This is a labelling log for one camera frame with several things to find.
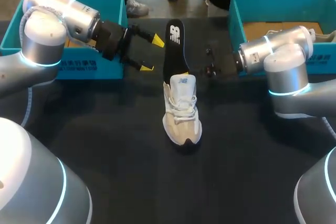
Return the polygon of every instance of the shoe insole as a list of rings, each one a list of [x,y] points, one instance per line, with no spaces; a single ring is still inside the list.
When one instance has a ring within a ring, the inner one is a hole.
[[[184,57],[184,25],[179,19],[168,21],[165,33],[163,79],[169,84],[175,74],[188,74],[189,67]]]

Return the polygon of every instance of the sneaker on floor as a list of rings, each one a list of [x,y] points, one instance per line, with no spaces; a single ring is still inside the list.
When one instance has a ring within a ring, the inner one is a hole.
[[[127,0],[126,12],[129,16],[141,17],[148,15],[149,8],[136,0]]]
[[[202,135],[202,124],[196,107],[196,78],[176,74],[170,85],[163,83],[166,113],[163,126],[173,143],[182,147],[195,146]]]

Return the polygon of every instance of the small black object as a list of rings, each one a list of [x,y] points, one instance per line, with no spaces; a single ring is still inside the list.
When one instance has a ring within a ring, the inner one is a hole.
[[[206,49],[206,55],[211,58],[211,64],[205,67],[204,72],[209,78],[215,77],[221,70],[215,66],[215,57],[211,48]]]

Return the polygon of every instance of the teal box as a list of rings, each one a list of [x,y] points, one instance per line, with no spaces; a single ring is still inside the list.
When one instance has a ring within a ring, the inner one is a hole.
[[[78,0],[100,12],[102,20],[110,20],[127,27],[127,15],[124,0]],[[23,16],[21,0],[5,37],[0,45],[3,56],[20,51],[19,25]],[[91,80],[91,79],[122,79],[123,64],[119,57],[113,61],[89,48],[65,48],[60,63],[57,79],[61,80]]]
[[[233,50],[246,42],[245,22],[317,22],[324,34],[336,30],[336,0],[231,0],[229,33]],[[336,43],[315,43],[308,73],[336,73]]]

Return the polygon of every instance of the silver robot arm segment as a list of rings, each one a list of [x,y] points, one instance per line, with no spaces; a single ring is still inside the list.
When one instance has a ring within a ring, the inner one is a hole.
[[[297,44],[266,57],[264,69],[275,113],[282,118],[335,116],[336,80],[309,83],[304,52]]]
[[[0,98],[56,78],[66,41],[59,20],[35,11],[26,22],[22,49],[0,57]]]
[[[309,83],[306,61],[313,54],[314,33],[303,26],[241,44],[238,71],[265,70],[275,113],[282,118],[336,115],[336,80]]]
[[[314,40],[313,35],[305,27],[296,26],[242,43],[234,55],[237,70],[245,71],[247,74],[263,71],[265,58],[286,44],[298,44],[307,60],[313,54]]]

